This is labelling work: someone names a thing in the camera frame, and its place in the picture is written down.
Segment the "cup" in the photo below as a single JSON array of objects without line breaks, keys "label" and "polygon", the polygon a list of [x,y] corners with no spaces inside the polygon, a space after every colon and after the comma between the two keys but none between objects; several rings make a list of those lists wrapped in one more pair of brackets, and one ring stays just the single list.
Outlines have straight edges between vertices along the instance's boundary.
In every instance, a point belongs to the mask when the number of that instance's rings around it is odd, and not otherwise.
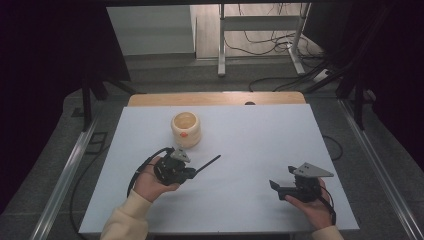
[{"label": "cup", "polygon": [[175,142],[182,148],[193,147],[202,136],[200,120],[192,112],[182,112],[175,115],[171,121],[171,128]]}]

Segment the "gray floor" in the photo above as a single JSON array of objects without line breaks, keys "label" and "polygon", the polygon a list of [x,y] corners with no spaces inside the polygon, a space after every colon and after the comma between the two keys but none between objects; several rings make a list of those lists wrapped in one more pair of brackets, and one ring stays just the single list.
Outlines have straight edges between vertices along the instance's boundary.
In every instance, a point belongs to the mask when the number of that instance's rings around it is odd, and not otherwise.
[{"label": "gray floor", "polygon": [[[127,59],[127,63],[132,82],[126,84],[148,93],[247,91],[248,83],[255,79],[294,76],[294,68],[287,58],[233,59],[229,61],[225,78],[217,77],[214,61],[196,61],[181,56],[175,59],[147,60],[132,57]],[[270,91],[284,82],[287,80],[258,83],[255,90]],[[311,83],[301,84],[296,86],[296,89],[302,89],[308,84]],[[106,86],[110,97],[103,104],[96,103],[96,106],[102,106],[102,112],[95,133],[107,132],[107,145],[113,138],[120,113],[127,104],[129,95],[110,84]],[[314,94],[307,95],[306,99],[313,109],[322,134],[333,137],[343,146],[343,156],[335,161],[334,165],[360,230],[342,234],[346,239],[353,240],[410,239],[334,96],[335,86],[337,83],[330,84]],[[75,114],[81,107],[80,92],[66,98],[62,117],[49,143],[6,211],[0,216],[0,239],[28,239],[31,236],[82,129],[83,118]],[[384,166],[415,215],[419,226],[424,226],[423,172],[379,122],[370,105],[364,107],[364,122],[366,133]],[[336,156],[340,151],[338,147],[331,141],[326,143],[330,155]],[[87,148],[89,151],[98,149],[98,144],[90,144]],[[105,156],[106,153],[93,162],[75,192],[73,218],[77,225],[84,216]],[[93,154],[84,155],[48,239],[79,238],[70,223],[70,197],[76,179],[93,159]],[[309,234],[299,233],[296,239],[309,239]]]}]

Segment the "hand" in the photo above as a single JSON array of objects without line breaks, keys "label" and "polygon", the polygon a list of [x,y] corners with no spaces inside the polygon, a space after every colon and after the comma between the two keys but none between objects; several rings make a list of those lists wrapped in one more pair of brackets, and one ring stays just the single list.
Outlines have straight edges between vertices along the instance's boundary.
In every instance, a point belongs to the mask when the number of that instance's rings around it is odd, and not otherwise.
[{"label": "hand", "polygon": [[[321,178],[319,178],[319,183],[321,187],[325,188],[325,183]],[[324,189],[321,189],[321,195],[325,200],[327,200],[327,202],[330,202],[329,196]],[[306,215],[309,222],[316,230],[320,230],[332,225],[330,212],[320,200],[317,199],[313,202],[304,203],[292,196],[287,195],[286,201],[299,208]]]},{"label": "hand", "polygon": [[180,184],[177,183],[165,186],[159,182],[153,170],[153,165],[159,160],[159,156],[153,158],[134,184],[134,191],[149,202],[154,202],[164,192],[175,191],[180,187]]}]

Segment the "wall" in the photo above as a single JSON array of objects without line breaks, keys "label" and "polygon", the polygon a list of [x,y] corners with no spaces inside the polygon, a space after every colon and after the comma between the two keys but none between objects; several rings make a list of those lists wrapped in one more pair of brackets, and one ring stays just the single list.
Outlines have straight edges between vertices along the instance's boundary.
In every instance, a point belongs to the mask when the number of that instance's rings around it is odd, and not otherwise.
[{"label": "wall", "polygon": [[109,7],[124,56],[194,53],[190,6]]}]

